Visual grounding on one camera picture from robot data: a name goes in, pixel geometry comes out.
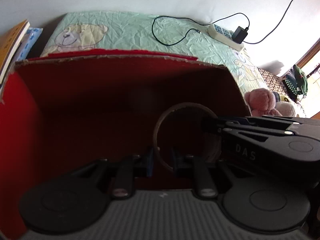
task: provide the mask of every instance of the white wall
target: white wall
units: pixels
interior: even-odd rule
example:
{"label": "white wall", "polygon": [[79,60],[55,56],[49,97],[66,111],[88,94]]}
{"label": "white wall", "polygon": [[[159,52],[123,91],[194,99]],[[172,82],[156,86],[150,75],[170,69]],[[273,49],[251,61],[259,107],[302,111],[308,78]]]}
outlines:
{"label": "white wall", "polygon": [[[280,20],[290,0],[0,0],[0,35],[28,18],[32,26],[46,27],[42,42],[58,17],[71,11],[120,10],[192,17],[209,22],[236,12],[251,20],[247,41],[264,37]],[[235,30],[247,26],[243,16],[220,22]],[[278,29],[258,45],[247,45],[256,65],[278,60],[288,69],[320,37],[320,0],[295,0]]]}

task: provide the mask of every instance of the black circular pad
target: black circular pad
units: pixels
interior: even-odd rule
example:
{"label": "black circular pad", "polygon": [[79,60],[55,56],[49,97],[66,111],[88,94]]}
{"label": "black circular pad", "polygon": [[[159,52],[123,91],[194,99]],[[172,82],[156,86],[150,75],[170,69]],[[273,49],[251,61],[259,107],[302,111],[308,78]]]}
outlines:
{"label": "black circular pad", "polygon": [[107,196],[89,179],[65,176],[25,193],[19,212],[28,228],[45,234],[63,234],[93,224],[106,205]]}
{"label": "black circular pad", "polygon": [[298,189],[257,177],[237,179],[223,206],[237,222],[259,231],[283,231],[301,225],[310,203]]}

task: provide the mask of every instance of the black cable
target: black cable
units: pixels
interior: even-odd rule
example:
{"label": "black cable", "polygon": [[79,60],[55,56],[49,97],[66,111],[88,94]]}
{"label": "black cable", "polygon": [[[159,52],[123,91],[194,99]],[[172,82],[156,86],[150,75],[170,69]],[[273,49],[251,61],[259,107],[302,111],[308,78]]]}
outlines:
{"label": "black cable", "polygon": [[193,20],[193,19],[191,19],[191,18],[185,18],[185,17],[173,17],[173,16],[165,16],[165,15],[163,15],[163,16],[158,16],[158,17],[156,17],[156,18],[153,20],[152,27],[151,27],[151,31],[152,31],[152,34],[153,34],[154,38],[155,38],[159,43],[161,43],[162,45],[165,45],[165,46],[173,46],[173,45],[176,45],[176,44],[178,44],[179,42],[183,41],[183,40],[187,37],[188,33],[189,33],[191,30],[195,30],[196,32],[198,32],[198,33],[200,33],[200,34],[201,34],[201,31],[199,31],[199,30],[197,30],[197,29],[194,29],[194,28],[189,29],[189,30],[187,31],[186,35],[184,35],[184,37],[183,37],[181,40],[179,40],[179,41],[177,41],[176,43],[173,43],[173,44],[166,44],[166,43],[163,43],[162,41],[160,41],[160,40],[156,37],[156,35],[155,35],[154,31],[153,31],[153,27],[154,27],[155,22],[156,22],[157,19],[159,19],[159,18],[161,18],[161,17],[167,17],[167,18],[173,18],[173,19],[185,19],[185,20],[193,21],[194,23],[199,24],[199,25],[201,25],[201,26],[207,26],[207,25],[214,24],[214,23],[216,23],[216,22],[218,22],[218,21],[227,19],[227,18],[232,17],[232,16],[237,15],[237,14],[242,14],[242,15],[244,15],[244,16],[248,19],[248,23],[249,23],[249,24],[248,24],[248,27],[247,27],[247,29],[248,29],[249,26],[250,26],[250,20],[249,20],[249,18],[248,18],[244,13],[235,13],[235,14],[230,15],[230,16],[228,16],[228,17],[224,17],[224,18],[222,18],[222,19],[216,20],[216,21],[213,22],[213,23],[207,23],[207,24],[201,24],[201,23],[196,22],[195,20]]}
{"label": "black cable", "polygon": [[289,3],[289,5],[288,5],[287,9],[285,10],[285,12],[284,12],[284,14],[283,14],[280,22],[279,22],[279,23],[276,25],[276,27],[275,27],[271,32],[269,32],[261,41],[258,41],[258,42],[246,42],[246,41],[244,41],[244,42],[247,43],[247,44],[258,44],[258,43],[264,41],[264,39],[265,39],[266,37],[268,37],[271,33],[273,33],[273,31],[274,31],[274,30],[279,26],[279,24],[282,22],[285,14],[287,13],[287,11],[288,11],[288,9],[289,9],[289,7],[290,7],[290,5],[291,5],[292,2],[293,2],[293,0],[290,1],[290,3]]}

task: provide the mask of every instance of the floor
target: floor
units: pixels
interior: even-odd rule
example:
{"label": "floor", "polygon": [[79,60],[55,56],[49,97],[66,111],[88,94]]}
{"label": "floor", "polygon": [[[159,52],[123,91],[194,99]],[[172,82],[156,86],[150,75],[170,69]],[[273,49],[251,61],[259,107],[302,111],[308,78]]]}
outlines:
{"label": "floor", "polygon": [[[320,51],[304,65],[302,70],[308,75],[314,67],[320,63]],[[320,72],[316,72],[308,78],[307,97],[301,101],[301,105],[306,112],[307,118],[310,118],[320,112]]]}

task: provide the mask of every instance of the charger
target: charger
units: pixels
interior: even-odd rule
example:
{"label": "charger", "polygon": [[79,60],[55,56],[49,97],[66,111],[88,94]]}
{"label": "charger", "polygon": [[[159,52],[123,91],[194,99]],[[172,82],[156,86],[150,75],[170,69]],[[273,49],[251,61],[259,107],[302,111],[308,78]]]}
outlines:
{"label": "charger", "polygon": [[236,29],[236,31],[233,33],[233,35],[231,36],[232,40],[238,44],[241,44],[242,41],[244,41],[244,39],[246,38],[246,36],[248,35],[248,31],[249,28],[242,28],[240,26],[238,26],[238,28]]}

